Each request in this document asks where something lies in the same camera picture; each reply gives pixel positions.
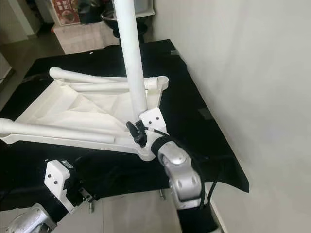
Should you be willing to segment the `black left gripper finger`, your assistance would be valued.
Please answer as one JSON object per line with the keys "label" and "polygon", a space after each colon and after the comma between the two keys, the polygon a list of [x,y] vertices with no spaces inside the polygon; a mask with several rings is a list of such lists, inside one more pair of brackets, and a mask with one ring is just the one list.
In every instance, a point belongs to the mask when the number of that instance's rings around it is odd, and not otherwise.
{"label": "black left gripper finger", "polygon": [[87,176],[92,170],[92,159],[76,159],[71,162],[71,165],[75,169],[75,173],[79,176]]}
{"label": "black left gripper finger", "polygon": [[100,176],[98,176],[95,179],[95,181],[96,181],[95,183],[98,186],[109,185],[109,183],[115,179],[115,176],[116,176],[116,166],[112,166],[105,173],[100,174]]}

